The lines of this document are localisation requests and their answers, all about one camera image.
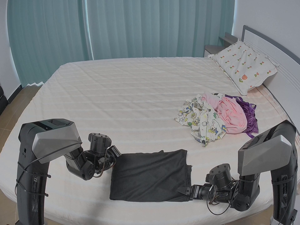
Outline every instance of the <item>folded black shorts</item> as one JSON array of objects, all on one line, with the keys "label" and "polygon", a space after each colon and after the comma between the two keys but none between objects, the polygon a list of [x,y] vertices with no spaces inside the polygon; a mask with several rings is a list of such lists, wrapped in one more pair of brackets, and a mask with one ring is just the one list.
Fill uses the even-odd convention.
[{"label": "folded black shorts", "polygon": [[192,166],[186,164],[187,151],[127,153],[112,169],[110,199],[130,202],[187,202],[189,196],[177,192],[191,187]]}]

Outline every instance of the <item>mattress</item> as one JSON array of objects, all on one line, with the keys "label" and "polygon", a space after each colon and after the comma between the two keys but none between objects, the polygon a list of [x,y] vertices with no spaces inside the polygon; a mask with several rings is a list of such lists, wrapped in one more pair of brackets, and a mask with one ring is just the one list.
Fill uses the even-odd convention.
[{"label": "mattress", "polygon": [[[108,135],[121,153],[186,149],[192,165],[192,184],[204,184],[206,174],[229,163],[238,179],[238,149],[249,140],[245,133],[226,134],[202,147],[174,118],[186,98],[203,92],[239,95],[232,82],[210,58],[122,58],[67,63],[41,87],[20,116],[0,154],[0,188],[16,201],[18,133],[27,122],[50,118],[74,121],[84,150],[88,134]],[[245,101],[257,104],[259,131],[286,119],[264,88],[252,89]],[[224,224],[259,212],[273,203],[270,172],[260,177],[260,194],[245,212],[228,209],[211,214],[205,201],[126,202],[109,199],[111,170],[89,181],[69,173],[64,157],[50,162],[45,217],[62,224]],[[227,207],[219,204],[212,211]]]}]

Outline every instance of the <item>white cartoon print garment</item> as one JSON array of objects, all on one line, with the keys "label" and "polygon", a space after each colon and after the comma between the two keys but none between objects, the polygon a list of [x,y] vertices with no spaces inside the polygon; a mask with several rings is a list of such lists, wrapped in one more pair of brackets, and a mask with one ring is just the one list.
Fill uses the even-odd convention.
[{"label": "white cartoon print garment", "polygon": [[183,126],[190,126],[192,136],[203,147],[210,141],[221,139],[226,133],[223,120],[207,101],[201,100],[200,94],[184,102],[175,121]]}]

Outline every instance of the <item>pillowcase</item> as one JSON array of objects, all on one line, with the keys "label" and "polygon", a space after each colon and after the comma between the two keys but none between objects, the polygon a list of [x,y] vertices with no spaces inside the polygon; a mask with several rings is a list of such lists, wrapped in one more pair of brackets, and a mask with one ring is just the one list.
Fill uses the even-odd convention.
[{"label": "pillowcase", "polygon": [[247,95],[249,90],[260,86],[267,77],[277,72],[265,54],[255,52],[239,39],[210,57],[219,64],[242,95]]}]

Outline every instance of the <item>teal curtain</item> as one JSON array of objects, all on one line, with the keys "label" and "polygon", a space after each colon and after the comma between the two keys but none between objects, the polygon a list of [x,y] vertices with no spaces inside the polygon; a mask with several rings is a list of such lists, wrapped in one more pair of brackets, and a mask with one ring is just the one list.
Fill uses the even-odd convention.
[{"label": "teal curtain", "polygon": [[8,0],[22,86],[60,65],[126,57],[202,57],[231,33],[235,0]]},{"label": "teal curtain", "polygon": [[203,57],[231,34],[235,0],[87,0],[94,59]]},{"label": "teal curtain", "polygon": [[23,87],[89,59],[82,9],[82,0],[8,0],[9,42]]}]

